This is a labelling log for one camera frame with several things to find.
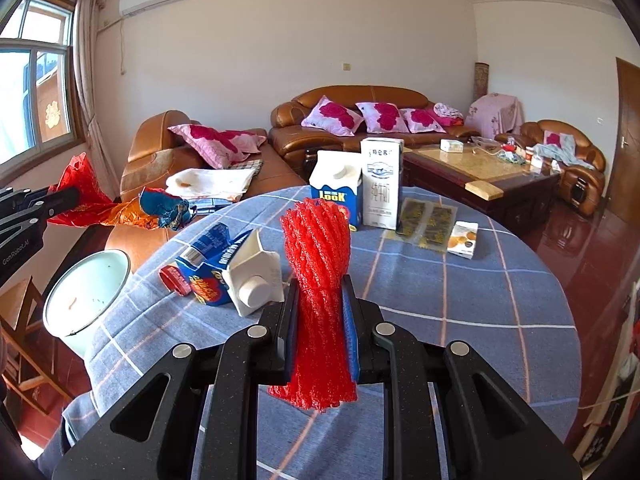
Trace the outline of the red foam net sleeve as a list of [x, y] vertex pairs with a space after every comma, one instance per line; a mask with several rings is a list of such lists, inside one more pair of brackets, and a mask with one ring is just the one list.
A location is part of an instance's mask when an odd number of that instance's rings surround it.
[[269, 392], [303, 410], [325, 411], [357, 400], [344, 335], [342, 278], [350, 259], [344, 208], [307, 198], [281, 217], [284, 251], [298, 281], [298, 320], [291, 380]]

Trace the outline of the crushed blue Look carton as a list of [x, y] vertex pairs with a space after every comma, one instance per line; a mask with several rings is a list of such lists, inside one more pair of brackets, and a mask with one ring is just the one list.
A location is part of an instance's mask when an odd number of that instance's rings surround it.
[[232, 236], [226, 224], [215, 223], [176, 263], [198, 300], [212, 307], [231, 302], [242, 318], [284, 300], [280, 255], [262, 247], [256, 230]]

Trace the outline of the blue plaid tablecloth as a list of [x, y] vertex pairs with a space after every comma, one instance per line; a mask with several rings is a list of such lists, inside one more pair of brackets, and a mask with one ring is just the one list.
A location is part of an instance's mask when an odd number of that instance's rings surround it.
[[[281, 218], [309, 196], [294, 186], [243, 200], [192, 223], [132, 274], [93, 322], [84, 364], [90, 389], [64, 411], [70, 440], [80, 440], [108, 409], [176, 344], [221, 344], [254, 323], [232, 304], [209, 307], [170, 292], [160, 268], [215, 223], [232, 234], [258, 232], [265, 248], [283, 248]], [[352, 236], [349, 275], [356, 295], [385, 321], [429, 344], [463, 341], [565, 438], [577, 414], [577, 328], [559, 280], [517, 236], [467, 206], [459, 219], [478, 226], [465, 259], [363, 228]], [[262, 479], [377, 479], [383, 468], [383, 389], [325, 412], [294, 408], [262, 391], [256, 472]]]

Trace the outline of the green sachet packets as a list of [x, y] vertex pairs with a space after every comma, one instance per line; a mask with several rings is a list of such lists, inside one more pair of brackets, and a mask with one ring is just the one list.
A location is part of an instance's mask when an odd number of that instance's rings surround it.
[[455, 206], [407, 197], [401, 205], [397, 229], [386, 231], [384, 237], [434, 252], [446, 252], [457, 210]]

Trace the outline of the red snack wrapper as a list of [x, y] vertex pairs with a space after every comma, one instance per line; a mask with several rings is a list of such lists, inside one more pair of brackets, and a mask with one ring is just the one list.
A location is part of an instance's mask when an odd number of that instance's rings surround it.
[[175, 263], [166, 264], [158, 271], [158, 277], [163, 285], [181, 297], [189, 296], [192, 292], [189, 281], [181, 274]]

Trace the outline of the small white orange box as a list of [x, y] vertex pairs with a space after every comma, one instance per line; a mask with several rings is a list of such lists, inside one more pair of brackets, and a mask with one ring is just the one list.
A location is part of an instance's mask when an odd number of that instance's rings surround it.
[[476, 222], [457, 221], [451, 230], [447, 252], [461, 258], [472, 259], [477, 244], [477, 231]]

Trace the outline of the upright blue Look carton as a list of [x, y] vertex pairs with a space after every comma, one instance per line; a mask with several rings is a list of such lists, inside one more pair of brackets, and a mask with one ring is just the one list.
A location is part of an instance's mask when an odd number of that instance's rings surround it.
[[309, 178], [311, 197], [336, 203], [347, 211], [349, 229], [357, 231], [362, 223], [361, 154], [342, 151], [318, 151], [317, 162]]

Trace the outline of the wooden chair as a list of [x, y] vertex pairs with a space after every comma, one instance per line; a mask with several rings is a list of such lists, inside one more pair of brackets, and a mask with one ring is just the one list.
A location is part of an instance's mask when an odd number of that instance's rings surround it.
[[38, 401], [36, 390], [43, 385], [51, 387], [66, 401], [75, 397], [58, 379], [58, 340], [50, 336], [50, 351], [44, 353], [37, 346], [37, 334], [43, 329], [44, 301], [32, 278], [25, 278], [1, 295], [2, 334], [16, 359], [8, 356], [9, 370], [2, 378], [23, 401], [34, 410], [49, 416], [50, 408]]

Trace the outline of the folded blue striped cloth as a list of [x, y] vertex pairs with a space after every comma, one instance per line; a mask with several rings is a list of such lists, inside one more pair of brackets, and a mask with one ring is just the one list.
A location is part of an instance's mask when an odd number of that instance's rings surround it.
[[204, 216], [231, 205], [233, 205], [232, 200], [223, 200], [222, 198], [197, 198], [189, 202], [190, 209], [194, 214], [204, 214]]

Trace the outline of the folded white cloth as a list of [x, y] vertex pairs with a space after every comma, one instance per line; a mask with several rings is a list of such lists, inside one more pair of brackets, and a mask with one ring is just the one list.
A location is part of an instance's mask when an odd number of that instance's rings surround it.
[[255, 170], [252, 168], [189, 168], [166, 179], [166, 192], [184, 200], [222, 198], [237, 202], [250, 187], [254, 174]]

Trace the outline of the wooden coffee table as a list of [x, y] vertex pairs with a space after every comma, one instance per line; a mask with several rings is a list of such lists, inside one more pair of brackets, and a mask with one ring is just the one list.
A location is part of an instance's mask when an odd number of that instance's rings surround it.
[[404, 151], [404, 185], [446, 196], [498, 221], [515, 234], [546, 222], [560, 175], [550, 168], [504, 162], [468, 145], [449, 153], [436, 145]]

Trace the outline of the beige curtain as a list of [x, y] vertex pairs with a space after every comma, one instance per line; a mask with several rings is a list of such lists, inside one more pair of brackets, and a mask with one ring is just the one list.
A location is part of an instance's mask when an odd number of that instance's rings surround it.
[[99, 10], [105, 0], [76, 0], [73, 30], [73, 64], [79, 105], [86, 132], [89, 157], [102, 191], [111, 198], [119, 196], [116, 172], [107, 153], [96, 116], [96, 85], [94, 55], [99, 28]]

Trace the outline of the pink cloth covered chair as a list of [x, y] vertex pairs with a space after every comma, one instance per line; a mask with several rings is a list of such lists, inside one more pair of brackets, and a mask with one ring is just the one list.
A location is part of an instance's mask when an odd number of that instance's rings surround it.
[[494, 140], [498, 134], [518, 133], [523, 125], [523, 107], [516, 96], [488, 93], [473, 102], [464, 124]]

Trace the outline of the brown wooden door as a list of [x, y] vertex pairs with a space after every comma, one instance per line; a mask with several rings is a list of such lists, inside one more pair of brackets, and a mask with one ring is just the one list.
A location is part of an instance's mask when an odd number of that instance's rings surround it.
[[638, 228], [640, 200], [640, 72], [637, 65], [616, 58], [618, 129], [608, 181], [608, 210]]

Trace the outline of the window with frame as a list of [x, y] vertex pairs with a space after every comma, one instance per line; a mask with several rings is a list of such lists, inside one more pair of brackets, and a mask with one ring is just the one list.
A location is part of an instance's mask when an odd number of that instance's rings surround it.
[[85, 141], [70, 0], [21, 0], [1, 31], [1, 182]]

